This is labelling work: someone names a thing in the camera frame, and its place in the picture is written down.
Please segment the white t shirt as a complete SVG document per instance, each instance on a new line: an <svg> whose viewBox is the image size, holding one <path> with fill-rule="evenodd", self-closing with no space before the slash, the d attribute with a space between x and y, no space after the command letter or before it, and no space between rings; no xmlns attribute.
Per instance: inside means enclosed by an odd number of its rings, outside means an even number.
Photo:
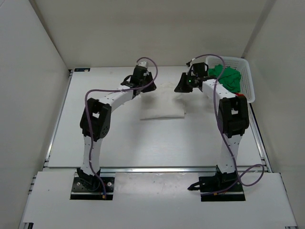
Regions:
<svg viewBox="0 0 305 229"><path fill-rule="evenodd" d="M162 83L156 90L141 94L141 120L179 119L185 117L181 93L174 92L173 83Z"/></svg>

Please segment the green t shirt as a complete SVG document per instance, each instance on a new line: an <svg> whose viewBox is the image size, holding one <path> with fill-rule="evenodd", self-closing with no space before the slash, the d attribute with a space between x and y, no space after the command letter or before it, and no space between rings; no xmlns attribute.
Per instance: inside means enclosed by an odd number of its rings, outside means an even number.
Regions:
<svg viewBox="0 0 305 229"><path fill-rule="evenodd" d="M218 77L223 70L223 66L221 64L216 65L214 68L208 70L208 75L214 75ZM218 82L226 88L228 91L232 93L240 93L240 80L241 73L231 67L226 67L224 73Z"/></svg>

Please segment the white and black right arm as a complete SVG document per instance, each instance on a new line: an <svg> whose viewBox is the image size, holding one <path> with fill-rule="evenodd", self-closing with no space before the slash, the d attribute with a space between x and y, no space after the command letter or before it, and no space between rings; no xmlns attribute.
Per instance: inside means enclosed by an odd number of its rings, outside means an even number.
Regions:
<svg viewBox="0 0 305 229"><path fill-rule="evenodd" d="M204 62L186 64L188 70L182 73L176 93L190 93L194 88L205 92L213 99L216 108L216 121L223 138L221 157L216 166L214 186L221 191L230 187L237 179L234 164L238 156L239 144L249 127L247 99L244 95L230 92L219 82L216 76L208 75L208 65Z"/></svg>

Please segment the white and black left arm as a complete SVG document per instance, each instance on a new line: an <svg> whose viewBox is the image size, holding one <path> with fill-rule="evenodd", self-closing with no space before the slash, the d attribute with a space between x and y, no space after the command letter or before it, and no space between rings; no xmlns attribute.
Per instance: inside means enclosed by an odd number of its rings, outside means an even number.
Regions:
<svg viewBox="0 0 305 229"><path fill-rule="evenodd" d="M106 195L106 185L100 174L100 153L103 139L110 130L111 115L118 107L140 93L156 90L155 76L148 70L148 58L140 58L131 75L114 90L91 89L85 94L85 107L80 121L84 139L82 166L77 174L82 185L90 192Z"/></svg>

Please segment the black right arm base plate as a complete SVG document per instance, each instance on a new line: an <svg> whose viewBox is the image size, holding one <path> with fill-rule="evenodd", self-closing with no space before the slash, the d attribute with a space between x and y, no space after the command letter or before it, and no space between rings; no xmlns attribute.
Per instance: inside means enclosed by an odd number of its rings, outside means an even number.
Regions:
<svg viewBox="0 0 305 229"><path fill-rule="evenodd" d="M221 182L216 176L199 177L199 181L191 184L188 190L200 191L201 202L246 201L239 181Z"/></svg>

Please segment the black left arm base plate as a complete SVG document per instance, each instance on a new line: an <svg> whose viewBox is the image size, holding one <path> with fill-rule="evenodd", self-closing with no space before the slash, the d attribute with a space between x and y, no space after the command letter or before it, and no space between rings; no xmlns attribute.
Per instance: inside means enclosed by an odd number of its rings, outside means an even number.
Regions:
<svg viewBox="0 0 305 229"><path fill-rule="evenodd" d="M70 199L71 200L113 200L115 177L109 175L101 177L105 188L103 188L101 181L94 180L93 184L85 181L79 177L75 172L73 183L71 186Z"/></svg>

